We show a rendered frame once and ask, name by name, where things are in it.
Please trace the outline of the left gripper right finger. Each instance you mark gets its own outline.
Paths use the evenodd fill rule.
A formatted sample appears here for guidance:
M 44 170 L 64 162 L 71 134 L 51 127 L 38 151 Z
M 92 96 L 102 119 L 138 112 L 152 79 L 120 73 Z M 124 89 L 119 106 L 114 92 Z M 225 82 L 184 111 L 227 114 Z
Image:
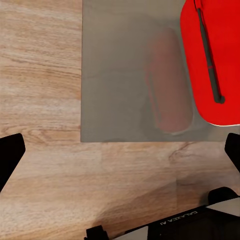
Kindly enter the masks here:
M 240 135 L 229 133 L 226 139 L 225 152 L 240 172 Z

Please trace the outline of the radio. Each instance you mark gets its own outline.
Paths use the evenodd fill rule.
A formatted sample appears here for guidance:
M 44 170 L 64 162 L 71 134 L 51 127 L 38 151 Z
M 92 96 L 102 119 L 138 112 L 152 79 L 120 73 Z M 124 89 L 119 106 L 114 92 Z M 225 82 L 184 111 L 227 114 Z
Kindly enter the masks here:
M 180 30 L 199 114 L 240 126 L 240 0 L 186 0 Z

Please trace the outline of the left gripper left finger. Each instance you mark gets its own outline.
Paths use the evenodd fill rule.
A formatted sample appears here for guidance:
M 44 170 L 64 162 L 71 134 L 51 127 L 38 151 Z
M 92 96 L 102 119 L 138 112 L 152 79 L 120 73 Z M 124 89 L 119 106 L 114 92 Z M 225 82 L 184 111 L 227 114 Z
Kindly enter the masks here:
M 25 142 L 21 133 L 0 138 L 0 192 L 25 152 Z

